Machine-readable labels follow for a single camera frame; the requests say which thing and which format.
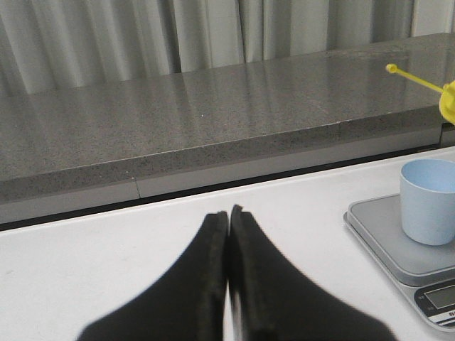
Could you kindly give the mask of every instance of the yellow ball tip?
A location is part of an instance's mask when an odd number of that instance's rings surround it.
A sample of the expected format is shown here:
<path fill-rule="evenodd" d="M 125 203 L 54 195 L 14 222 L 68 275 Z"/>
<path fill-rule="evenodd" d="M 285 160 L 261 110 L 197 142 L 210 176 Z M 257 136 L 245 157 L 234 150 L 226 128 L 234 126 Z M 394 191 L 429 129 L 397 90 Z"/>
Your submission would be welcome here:
<path fill-rule="evenodd" d="M 398 67 L 396 64 L 387 64 L 387 66 L 385 67 L 385 69 L 390 72 L 390 73 L 396 73 L 397 70 L 398 70 Z"/>

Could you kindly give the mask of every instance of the yellow object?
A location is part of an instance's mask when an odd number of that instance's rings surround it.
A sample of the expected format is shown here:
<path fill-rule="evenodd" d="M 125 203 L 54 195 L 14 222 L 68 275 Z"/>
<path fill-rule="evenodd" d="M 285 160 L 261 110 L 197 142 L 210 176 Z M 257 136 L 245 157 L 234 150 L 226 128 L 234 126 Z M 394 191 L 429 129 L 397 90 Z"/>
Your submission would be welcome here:
<path fill-rule="evenodd" d="M 443 87 L 438 87 L 422 78 L 418 78 L 417 76 L 399 69 L 396 64 L 387 64 L 385 69 L 390 73 L 397 73 L 408 80 L 412 80 L 424 87 L 439 92 L 441 94 L 441 98 L 439 99 L 439 111 L 447 121 L 455 124 L 455 80 L 450 84 L 445 84 Z"/>

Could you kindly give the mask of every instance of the gray granite countertop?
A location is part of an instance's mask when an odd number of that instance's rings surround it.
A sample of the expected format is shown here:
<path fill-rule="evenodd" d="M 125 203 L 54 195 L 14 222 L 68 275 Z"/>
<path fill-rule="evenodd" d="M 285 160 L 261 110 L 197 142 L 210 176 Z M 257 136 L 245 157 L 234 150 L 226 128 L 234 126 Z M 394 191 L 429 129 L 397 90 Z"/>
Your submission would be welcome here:
<path fill-rule="evenodd" d="M 442 85 L 454 43 L 441 33 L 0 99 L 0 204 L 116 183 L 129 199 L 139 180 L 440 129 L 439 95 L 385 65 Z"/>

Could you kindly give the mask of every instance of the gray curtain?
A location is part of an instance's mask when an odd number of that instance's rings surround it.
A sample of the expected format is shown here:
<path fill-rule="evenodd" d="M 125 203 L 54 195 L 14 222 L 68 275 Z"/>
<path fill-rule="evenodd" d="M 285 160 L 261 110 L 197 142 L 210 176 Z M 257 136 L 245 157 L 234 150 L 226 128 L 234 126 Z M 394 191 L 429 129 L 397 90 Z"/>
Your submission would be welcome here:
<path fill-rule="evenodd" d="M 454 0 L 0 0 L 0 97 L 452 32 Z"/>

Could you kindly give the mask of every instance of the yellow stick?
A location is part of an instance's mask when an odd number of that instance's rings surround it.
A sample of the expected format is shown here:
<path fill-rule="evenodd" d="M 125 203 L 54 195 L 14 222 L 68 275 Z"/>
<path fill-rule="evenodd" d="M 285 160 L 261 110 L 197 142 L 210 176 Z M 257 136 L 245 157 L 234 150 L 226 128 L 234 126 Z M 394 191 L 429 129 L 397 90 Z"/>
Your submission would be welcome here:
<path fill-rule="evenodd" d="M 429 87 L 431 90 L 439 92 L 440 94 L 444 91 L 441 87 L 438 87 L 430 82 L 427 82 L 426 80 L 423 80 L 422 78 L 418 78 L 417 76 L 411 75 L 410 73 L 399 69 L 396 66 L 396 64 L 387 64 L 385 69 L 390 73 L 397 73 L 398 75 L 403 76 L 403 77 L 407 78 L 408 80 L 412 80 L 416 83 L 419 83 L 420 85 L 423 85 L 424 87 Z"/>

